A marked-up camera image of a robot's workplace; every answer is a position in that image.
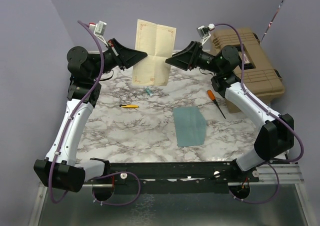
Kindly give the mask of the cream letter paper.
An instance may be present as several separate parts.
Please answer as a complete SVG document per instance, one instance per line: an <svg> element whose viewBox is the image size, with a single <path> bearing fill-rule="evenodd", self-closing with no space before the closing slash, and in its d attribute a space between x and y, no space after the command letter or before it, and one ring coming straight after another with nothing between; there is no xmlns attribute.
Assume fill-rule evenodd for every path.
<svg viewBox="0 0 320 226"><path fill-rule="evenodd" d="M132 83L142 86L166 86L171 66L165 62L173 54L176 31L174 27L138 19L135 49L147 57L134 65Z"/></svg>

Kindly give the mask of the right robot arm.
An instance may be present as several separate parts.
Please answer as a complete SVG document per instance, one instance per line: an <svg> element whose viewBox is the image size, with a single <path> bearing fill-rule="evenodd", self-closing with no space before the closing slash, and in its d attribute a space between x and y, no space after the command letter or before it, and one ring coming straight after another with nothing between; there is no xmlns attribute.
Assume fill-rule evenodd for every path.
<svg viewBox="0 0 320 226"><path fill-rule="evenodd" d="M192 41L165 62L185 71L199 67L212 72L213 89L244 112L259 130L253 149L238 157L229 170L234 181L242 181L247 177L248 170L274 160L293 147L293 118L289 114L281 115L264 104L241 84L240 78L234 73L241 63L236 47L224 46L214 56L204 52L201 43Z"/></svg>

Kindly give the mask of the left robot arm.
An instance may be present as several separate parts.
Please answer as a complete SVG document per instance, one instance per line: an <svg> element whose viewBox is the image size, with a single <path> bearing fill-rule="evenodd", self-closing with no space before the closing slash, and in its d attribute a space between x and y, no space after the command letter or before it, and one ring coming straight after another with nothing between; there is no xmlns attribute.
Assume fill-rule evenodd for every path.
<svg viewBox="0 0 320 226"><path fill-rule="evenodd" d="M76 163L80 138L98 101L102 74L115 67L129 69L147 56L146 52L127 48L116 39L107 42L101 55L91 54L81 46L68 51L67 69L71 77L65 115L51 149L43 160L36 160L33 166L44 186L78 192L92 178L99 183L110 179L110 170L103 160Z"/></svg>

